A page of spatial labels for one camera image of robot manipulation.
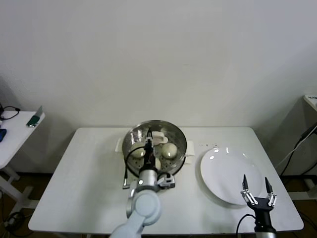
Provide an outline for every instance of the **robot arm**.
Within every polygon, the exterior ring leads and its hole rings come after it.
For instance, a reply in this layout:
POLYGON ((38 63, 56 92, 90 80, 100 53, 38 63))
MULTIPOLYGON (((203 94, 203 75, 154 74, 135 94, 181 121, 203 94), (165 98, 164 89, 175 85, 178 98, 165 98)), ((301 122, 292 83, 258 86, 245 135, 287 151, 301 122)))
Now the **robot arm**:
POLYGON ((128 221, 117 227, 111 238, 140 238, 143 227, 155 223, 161 215, 159 197, 148 189, 138 192, 132 201, 132 211, 128 221))
POLYGON ((248 188, 247 178, 244 175, 241 191, 242 197, 247 202, 248 207, 254 210, 256 216, 256 226, 254 231, 258 238, 275 238, 276 230, 272 226, 271 217, 269 215, 275 207, 276 194, 273 193, 271 184, 265 178, 267 197, 253 197, 248 188))
POLYGON ((138 180, 130 185, 124 180, 123 189, 130 188, 127 202, 125 224, 118 226, 110 238, 141 238, 144 226, 154 224, 161 215, 161 205, 156 192, 175 187, 172 175, 165 173, 158 177, 153 156, 152 132, 149 130, 144 147, 144 165, 140 169, 138 180))

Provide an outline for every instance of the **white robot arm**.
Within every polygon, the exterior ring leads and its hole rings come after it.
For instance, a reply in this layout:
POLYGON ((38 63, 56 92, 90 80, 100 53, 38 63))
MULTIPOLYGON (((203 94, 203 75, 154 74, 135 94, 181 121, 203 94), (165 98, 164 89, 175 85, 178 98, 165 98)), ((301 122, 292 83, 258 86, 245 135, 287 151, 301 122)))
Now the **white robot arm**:
POLYGON ((161 215, 159 197, 152 190, 142 190, 133 198, 132 210, 128 221, 117 227, 111 238, 141 238, 143 227, 155 223, 161 215))

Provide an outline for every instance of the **wire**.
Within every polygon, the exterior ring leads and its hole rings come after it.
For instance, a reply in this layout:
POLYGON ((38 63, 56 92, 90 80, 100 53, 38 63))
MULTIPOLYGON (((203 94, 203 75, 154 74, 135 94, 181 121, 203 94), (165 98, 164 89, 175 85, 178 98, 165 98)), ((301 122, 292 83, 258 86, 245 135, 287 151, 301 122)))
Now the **wire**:
POLYGON ((246 215, 244 215, 244 216, 240 219, 240 221, 238 222, 238 225, 237 225, 237 230, 236 230, 236 236, 237 236, 237 237, 238 237, 238 232, 239 232, 239 226, 240 226, 242 220, 245 219, 246 217, 253 217, 254 219, 256 218, 256 217, 255 217, 254 215, 252 215, 252 214, 246 214, 246 215))
POLYGON ((311 130, 311 132, 304 138, 301 140, 301 142, 298 143, 298 145, 291 151, 289 152, 284 159, 282 159, 277 165, 276 165, 276 169, 287 159, 287 157, 292 154, 295 150, 298 149, 298 147, 300 147, 300 145, 311 135, 314 133, 314 131, 317 129, 317 125, 311 130))
POLYGON ((137 148, 131 150, 131 151, 128 153, 127 157, 124 158, 124 163, 125 163, 124 178, 125 178, 125 179, 128 178, 128 159, 129 159, 130 155, 131 155, 134 151, 136 151, 136 150, 138 150, 138 149, 142 149, 142 148, 144 148, 144 146, 139 146, 139 147, 137 147, 137 148))
POLYGON ((299 238, 299 236, 298 236, 298 235, 296 235, 296 234, 295 234, 295 232, 292 232, 292 233, 293 233, 293 235, 294 235, 294 236, 296 236, 297 238, 299 238))
POLYGON ((306 219, 308 219, 312 223, 311 225, 317 230, 317 225, 313 222, 313 220, 309 216, 305 215, 301 211, 298 211, 298 213, 301 214, 302 216, 306 217, 306 219))
POLYGON ((4 195, 3 195, 3 191, 1 190, 1 200, 2 200, 2 221, 5 222, 5 218, 4 218, 4 195))
POLYGON ((284 174, 285 170, 287 169, 289 163, 291 162, 292 156, 293 156, 293 154, 294 154, 294 152, 295 152, 295 148, 298 146, 298 144, 299 144, 300 142, 301 142, 301 140, 299 139, 299 141, 297 141, 296 145, 294 146, 293 152, 291 153, 291 156, 289 157, 289 159, 288 159, 288 161, 287 161, 287 164, 286 164, 285 168, 283 169, 283 171, 281 172, 280 176, 282 176, 282 175, 284 174))
POLYGON ((305 173, 308 173, 310 170, 312 170, 313 168, 315 168, 317 166, 317 161, 315 162, 315 164, 313 166, 311 166, 308 170, 306 170, 305 172, 302 172, 301 175, 304 175, 305 173))
POLYGON ((6 230, 5 233, 8 232, 9 236, 11 234, 11 235, 13 235, 15 237, 19 237, 19 238, 28 237, 29 235, 33 234, 34 232, 30 232, 30 233, 25 234, 25 235, 17 235, 17 234, 14 233, 15 230, 20 228, 20 226, 23 224, 25 219, 31 217, 32 214, 25 217, 22 212, 15 212, 15 213, 10 214, 6 219, 4 219, 4 195, 3 195, 3 191, 2 190, 1 190, 1 194, 2 194, 2 197, 1 197, 1 199, 2 199, 2 206, 1 206, 1 209, 2 209, 2 211, 1 211, 1 213, 2 213, 2 221, 6 222, 6 221, 8 221, 10 219, 14 219, 15 221, 17 220, 17 223, 15 225, 12 225, 12 226, 10 226, 10 225, 6 226, 5 225, 4 226, 4 229, 6 230))
POLYGON ((17 111, 17 113, 16 113, 15 115, 11 116, 10 118, 0 117, 1 120, 9 120, 9 119, 12 119, 12 118, 16 117, 16 116, 20 113, 20 111, 21 111, 21 109, 16 108, 16 107, 13 107, 13 106, 6 106, 6 107, 3 108, 3 110, 5 110, 6 108, 14 108, 14 109, 17 111))

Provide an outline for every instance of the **table leg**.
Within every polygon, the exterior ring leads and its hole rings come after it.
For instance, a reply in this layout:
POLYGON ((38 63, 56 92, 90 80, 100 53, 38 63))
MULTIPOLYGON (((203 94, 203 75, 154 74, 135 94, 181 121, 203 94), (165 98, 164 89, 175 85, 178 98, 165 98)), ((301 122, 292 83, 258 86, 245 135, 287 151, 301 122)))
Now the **table leg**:
POLYGON ((5 192, 8 196, 10 196, 12 199, 16 201, 16 204, 11 213, 18 212, 22 208, 35 209, 39 203, 38 200, 28 199, 33 189, 33 187, 31 186, 27 186, 24 189, 23 193, 21 193, 19 190, 17 190, 9 182, 7 182, 4 178, 0 176, 0 188, 3 192, 5 192))
POLYGON ((13 180, 18 181, 20 179, 20 176, 10 166, 7 165, 2 170, 13 180))
POLYGON ((9 166, 6 166, 4 168, 2 168, 1 170, 3 170, 7 175, 9 175, 9 179, 8 179, 8 183, 12 183, 12 181, 18 181, 20 179, 20 176, 9 166))
POLYGON ((317 201, 317 185, 311 179, 304 180, 307 187, 310 189, 307 192, 289 192, 289 196, 293 201, 298 200, 316 200, 317 201))

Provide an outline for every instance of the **black cable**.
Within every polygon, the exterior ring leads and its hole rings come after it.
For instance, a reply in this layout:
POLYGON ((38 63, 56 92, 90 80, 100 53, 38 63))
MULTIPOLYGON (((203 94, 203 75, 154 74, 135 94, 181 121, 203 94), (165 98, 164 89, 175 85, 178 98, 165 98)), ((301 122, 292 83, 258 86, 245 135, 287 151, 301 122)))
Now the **black cable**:
POLYGON ((4 195, 3 195, 3 191, 1 190, 1 200, 2 200, 2 221, 5 222, 5 218, 4 218, 4 195))
POLYGON ((9 119, 12 119, 12 118, 16 117, 16 116, 20 113, 20 111, 21 111, 21 109, 16 108, 16 107, 14 107, 14 106, 6 106, 6 107, 3 108, 3 110, 5 110, 6 108, 14 108, 14 109, 17 111, 17 113, 16 113, 15 115, 11 116, 10 118, 0 117, 1 120, 9 120, 9 119))
POLYGON ((21 225, 23 224, 23 222, 25 221, 26 218, 29 218, 31 216, 27 216, 25 217, 24 214, 22 212, 15 212, 15 213, 12 213, 10 214, 6 219, 4 218, 4 194, 3 194, 3 191, 1 190, 1 199, 2 199, 2 206, 1 206, 1 213, 2 213, 2 221, 5 223, 7 222, 8 220, 11 220, 11 219, 14 219, 14 220, 18 220, 18 218, 20 220, 17 221, 16 224, 14 225, 7 225, 5 226, 4 225, 4 229, 9 232, 11 235, 15 236, 15 237, 28 237, 30 236, 31 234, 33 234, 34 232, 30 232, 28 234, 25 234, 25 235, 17 235, 14 233, 15 230, 19 229, 21 227, 21 225))
POLYGON ((292 232, 292 233, 293 233, 293 235, 294 235, 294 236, 296 236, 297 238, 299 238, 299 236, 298 236, 298 235, 296 235, 296 234, 295 234, 295 232, 292 232))
POLYGON ((301 173, 301 175, 304 175, 305 173, 308 173, 310 170, 312 170, 313 168, 315 168, 317 166, 317 161, 315 162, 315 164, 313 166, 311 166, 308 170, 306 170, 305 172, 301 173))
POLYGON ((238 225, 237 225, 237 230, 236 230, 236 236, 237 236, 237 237, 238 237, 238 232, 239 232, 239 226, 240 226, 242 220, 245 219, 246 217, 253 217, 254 219, 256 218, 256 217, 255 217, 254 215, 252 215, 252 214, 246 214, 246 215, 244 215, 244 216, 240 219, 240 221, 238 222, 238 225))
POLYGON ((308 219, 312 223, 311 225, 317 230, 317 225, 313 222, 313 220, 309 216, 305 215, 301 211, 298 211, 298 213, 301 214, 302 216, 306 217, 306 219, 308 219))
POLYGON ((138 150, 138 149, 142 149, 142 148, 144 148, 144 146, 139 146, 139 147, 137 147, 137 148, 131 150, 131 151, 128 153, 128 155, 124 158, 124 163, 125 163, 124 178, 125 178, 125 179, 128 178, 128 159, 129 159, 130 155, 131 155, 134 151, 136 151, 136 150, 138 150))
MULTIPOLYGON (((296 145, 294 146, 294 149, 297 147, 297 145, 298 145, 301 141, 302 141, 302 138, 300 138, 299 141, 297 141, 296 145)), ((290 157, 289 157, 289 159, 288 159, 288 161, 287 161, 287 164, 286 164, 285 168, 283 169, 283 171, 281 172, 280 176, 282 176, 282 175, 284 174, 285 170, 287 169, 289 163, 291 162, 291 159, 292 159, 292 156, 293 156, 294 152, 295 152, 295 150, 294 150, 294 151, 292 152, 292 154, 290 155, 290 157)))
POLYGON ((308 221, 307 219, 305 219, 305 218, 303 218, 303 217, 302 217, 302 219, 303 219, 305 222, 307 222, 308 224, 310 224, 310 225, 312 226, 312 228, 314 228, 314 230, 317 232, 317 228, 316 228, 310 221, 308 221))

